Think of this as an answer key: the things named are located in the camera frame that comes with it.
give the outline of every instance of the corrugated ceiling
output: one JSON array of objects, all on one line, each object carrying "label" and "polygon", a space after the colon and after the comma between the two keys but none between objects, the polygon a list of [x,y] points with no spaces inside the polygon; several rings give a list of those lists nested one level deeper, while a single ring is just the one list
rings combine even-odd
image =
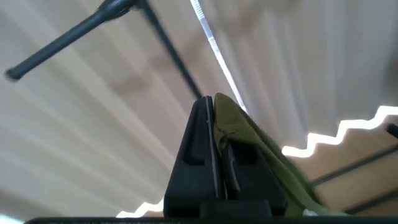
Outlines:
[{"label": "corrugated ceiling", "polygon": [[[100,3],[1,1],[0,69]],[[235,98],[190,1],[151,3],[201,91]],[[397,1],[199,3],[248,113],[281,146],[305,149],[308,133],[336,136],[341,120],[396,106]],[[157,203],[194,100],[138,11],[18,83],[0,79],[0,212],[114,216]]]}]

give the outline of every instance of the olive green fabric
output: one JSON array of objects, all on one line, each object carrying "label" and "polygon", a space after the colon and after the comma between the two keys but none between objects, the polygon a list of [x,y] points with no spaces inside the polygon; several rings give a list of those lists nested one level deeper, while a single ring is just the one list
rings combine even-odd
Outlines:
[{"label": "olive green fabric", "polygon": [[300,171],[282,154],[280,147],[228,96],[215,96],[214,137],[219,151],[228,141],[256,145],[283,186],[289,205],[286,216],[302,216],[305,208],[319,215],[345,215],[320,205],[312,186]]}]

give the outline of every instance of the green cloth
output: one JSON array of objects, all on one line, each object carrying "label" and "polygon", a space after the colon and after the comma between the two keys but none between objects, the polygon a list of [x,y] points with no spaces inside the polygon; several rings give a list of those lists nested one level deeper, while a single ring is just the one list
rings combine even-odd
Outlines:
[{"label": "green cloth", "polygon": [[346,215],[320,204],[307,179],[282,154],[280,147],[230,97],[217,93],[214,104],[214,137],[218,150],[224,150],[228,141],[260,147],[286,192],[289,204],[285,216],[302,216],[306,208],[319,215]]}]

